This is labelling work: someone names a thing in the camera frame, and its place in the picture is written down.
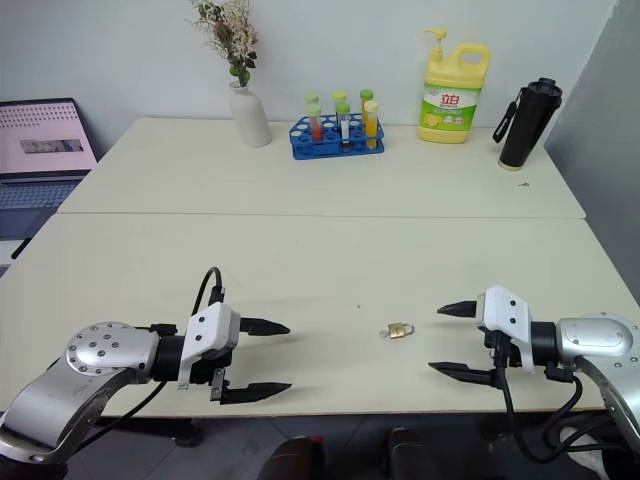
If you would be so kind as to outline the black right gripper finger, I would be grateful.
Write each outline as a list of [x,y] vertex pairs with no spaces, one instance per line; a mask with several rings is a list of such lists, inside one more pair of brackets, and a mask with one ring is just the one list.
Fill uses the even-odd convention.
[[429,362],[428,365],[437,372],[460,382],[477,385],[496,384],[494,369],[472,369],[464,363],[456,362]]
[[436,310],[438,314],[458,318],[475,318],[477,315],[477,300],[465,300],[444,305]]

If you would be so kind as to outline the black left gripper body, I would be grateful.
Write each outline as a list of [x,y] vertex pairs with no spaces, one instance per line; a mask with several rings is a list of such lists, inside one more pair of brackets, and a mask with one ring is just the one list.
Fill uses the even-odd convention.
[[231,318],[216,325],[213,346],[201,354],[191,367],[190,383],[211,387],[211,401],[241,401],[241,390],[229,387],[225,369],[231,365],[232,352],[239,341],[242,320]]

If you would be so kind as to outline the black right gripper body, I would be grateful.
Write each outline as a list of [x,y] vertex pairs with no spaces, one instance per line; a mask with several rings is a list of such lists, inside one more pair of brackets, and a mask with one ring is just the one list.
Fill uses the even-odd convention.
[[521,365],[520,351],[512,344],[512,339],[507,334],[489,330],[487,327],[481,327],[480,330],[484,333],[484,346],[493,350],[494,365],[493,369],[484,373],[482,384],[496,389],[507,389],[506,369],[509,366]]

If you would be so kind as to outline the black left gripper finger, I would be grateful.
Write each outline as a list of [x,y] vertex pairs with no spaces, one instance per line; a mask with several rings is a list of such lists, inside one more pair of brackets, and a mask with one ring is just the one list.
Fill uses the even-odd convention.
[[280,382],[251,383],[244,388],[222,388],[219,403],[221,405],[254,403],[289,389],[291,384]]
[[240,331],[250,336],[287,335],[291,330],[279,323],[261,318],[242,317]]

